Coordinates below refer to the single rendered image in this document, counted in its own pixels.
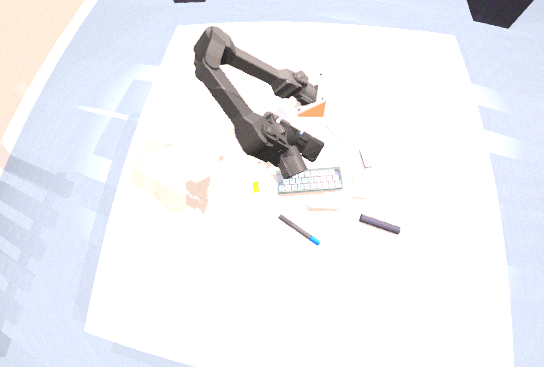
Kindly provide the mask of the white keyboard with letter keys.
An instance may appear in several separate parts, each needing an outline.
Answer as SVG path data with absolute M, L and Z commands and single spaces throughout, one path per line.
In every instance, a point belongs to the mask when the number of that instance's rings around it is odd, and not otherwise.
M 276 171 L 277 194 L 342 189 L 344 187 L 342 177 L 342 166 L 308 168 L 289 179 L 283 179 L 281 171 Z

